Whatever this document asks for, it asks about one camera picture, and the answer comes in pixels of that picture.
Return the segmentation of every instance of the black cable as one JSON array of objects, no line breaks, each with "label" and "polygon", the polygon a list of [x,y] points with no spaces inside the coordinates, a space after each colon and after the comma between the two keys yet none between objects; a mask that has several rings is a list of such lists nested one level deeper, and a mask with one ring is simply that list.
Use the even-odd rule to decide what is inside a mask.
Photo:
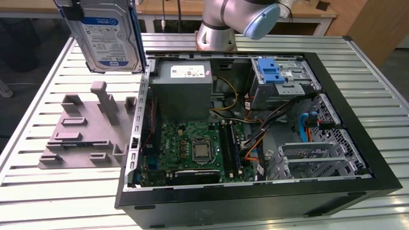
[{"label": "black cable", "polygon": [[182,33],[182,10],[180,10],[180,0],[178,0],[178,32]]},{"label": "black cable", "polygon": [[278,3],[282,4],[283,6],[286,6],[286,8],[288,8],[288,10],[290,10],[290,21],[288,22],[294,23],[295,22],[295,18],[294,18],[292,9],[287,5],[284,5],[282,2],[278,1]]},{"label": "black cable", "polygon": [[260,138],[260,136],[266,133],[266,131],[270,129],[271,124],[287,113],[287,111],[291,109],[291,107],[302,100],[315,98],[318,96],[318,93],[314,92],[311,94],[307,94],[304,96],[298,96],[288,102],[286,102],[278,109],[274,110],[274,112],[268,115],[267,119],[262,123],[259,127],[259,132],[246,141],[246,145],[252,143],[255,140]]},{"label": "black cable", "polygon": [[163,20],[167,24],[167,19],[166,19],[166,0],[162,0],[162,15],[163,15]]}]

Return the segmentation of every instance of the table leg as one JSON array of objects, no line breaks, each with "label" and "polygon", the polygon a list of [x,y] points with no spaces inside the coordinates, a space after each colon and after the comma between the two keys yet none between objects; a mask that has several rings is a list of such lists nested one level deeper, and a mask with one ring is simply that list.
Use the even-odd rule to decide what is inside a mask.
[{"label": "table leg", "polygon": [[147,33],[155,33],[155,25],[154,25],[155,16],[144,15],[143,19],[146,21]]},{"label": "table leg", "polygon": [[0,80],[0,96],[10,98],[14,95],[14,91],[8,86],[4,84],[4,82]]},{"label": "table leg", "polygon": [[322,23],[315,30],[315,34],[314,34],[315,36],[326,36],[332,20],[334,20],[332,18],[322,19]]}]

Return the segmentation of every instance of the metal slotted table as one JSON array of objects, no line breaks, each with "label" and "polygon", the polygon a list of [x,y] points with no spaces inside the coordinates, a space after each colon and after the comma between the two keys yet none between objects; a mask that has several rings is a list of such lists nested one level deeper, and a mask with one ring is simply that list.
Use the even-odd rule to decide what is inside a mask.
[{"label": "metal slotted table", "polygon": [[[194,50],[194,34],[144,34],[146,50]],[[370,199],[331,217],[202,226],[190,229],[408,229],[409,106],[354,42],[342,37],[238,36],[240,51],[316,52],[375,140],[404,188]],[[140,75],[94,74],[71,38],[0,156],[0,225],[20,229],[138,229],[114,208],[119,168],[40,170],[46,143],[60,118],[66,93],[96,101],[94,81],[108,83],[116,100],[136,96]]]}]

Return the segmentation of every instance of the black plastic part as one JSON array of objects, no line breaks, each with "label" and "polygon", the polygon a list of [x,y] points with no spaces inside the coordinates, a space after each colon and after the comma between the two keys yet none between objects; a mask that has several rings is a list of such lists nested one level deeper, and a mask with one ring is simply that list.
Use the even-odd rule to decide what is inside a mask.
[{"label": "black plastic part", "polygon": [[348,42],[354,42],[354,39],[351,36],[346,35],[343,36],[344,40],[348,41]]},{"label": "black plastic part", "polygon": [[335,124],[334,122],[322,122],[319,124],[319,130],[330,130],[330,129],[344,129],[342,124]]},{"label": "black plastic part", "polygon": [[79,0],[71,0],[72,7],[63,6],[62,10],[67,20],[70,21],[82,21],[84,18],[84,11],[79,4]]},{"label": "black plastic part", "polygon": [[132,138],[131,148],[136,149],[138,147],[139,147],[139,139],[138,138]]},{"label": "black plastic part", "polygon": [[203,24],[214,30],[228,30],[228,29],[231,29],[230,26],[216,26],[216,25],[207,23],[206,21],[203,21]]},{"label": "black plastic part", "polygon": [[219,170],[179,171],[170,185],[216,184],[219,180]]},{"label": "black plastic part", "polygon": [[327,11],[327,8],[328,6],[331,5],[330,2],[324,2],[324,1],[319,1],[319,4],[318,4],[318,9],[322,10],[322,11]]},{"label": "black plastic part", "polygon": [[155,209],[156,205],[142,205],[142,206],[135,206],[135,210],[147,210],[147,209]]},{"label": "black plastic part", "polygon": [[316,128],[319,126],[319,114],[310,113],[304,125],[307,128]]},{"label": "black plastic part", "polygon": [[342,196],[332,201],[330,201],[326,205],[320,206],[319,208],[314,209],[308,213],[306,213],[307,216],[310,217],[318,217],[323,216],[326,213],[331,212],[335,210],[338,207],[348,204],[362,196],[366,196],[367,192],[360,192],[360,193],[348,193],[348,196]]},{"label": "black plastic part", "polygon": [[232,132],[230,124],[219,124],[219,135],[220,135],[220,147],[223,155],[223,164],[224,164],[224,173],[226,176],[230,176],[231,173],[238,174],[239,171],[235,167],[234,162],[234,149],[232,149]]}]

